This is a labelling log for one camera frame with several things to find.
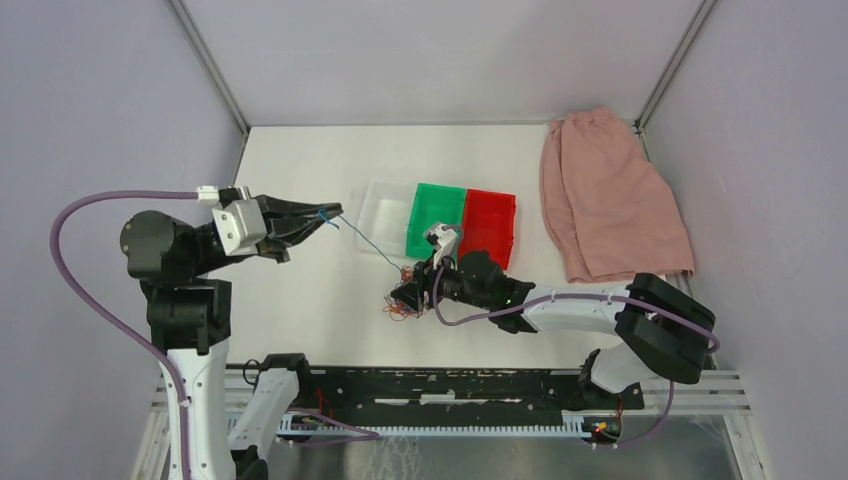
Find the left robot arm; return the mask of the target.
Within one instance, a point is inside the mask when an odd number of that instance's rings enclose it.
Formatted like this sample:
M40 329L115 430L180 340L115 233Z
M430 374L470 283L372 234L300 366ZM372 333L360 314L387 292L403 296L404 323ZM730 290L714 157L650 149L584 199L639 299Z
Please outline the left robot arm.
M150 340L160 356L171 425L174 479L266 479L268 454L288 407L315 391L301 353L270 354L259 365L236 423L226 411L232 285L211 273L251 257L289 260L292 247L341 215L338 203L308 204L244 187L201 187L192 199L212 211L193 226L147 210L125 225L120 244L146 298Z

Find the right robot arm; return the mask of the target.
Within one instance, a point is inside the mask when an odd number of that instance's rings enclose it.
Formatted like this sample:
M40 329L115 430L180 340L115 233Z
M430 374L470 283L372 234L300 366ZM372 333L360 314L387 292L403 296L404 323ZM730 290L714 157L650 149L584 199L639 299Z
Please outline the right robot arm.
M580 400L602 408L627 387L659 377L699 382L718 350L716 317L667 281L638 273L625 286L548 288L508 276L486 251L416 263L389 294L402 308L432 310L444 326L488 320L511 333L577 331L618 338L592 352L577 382Z

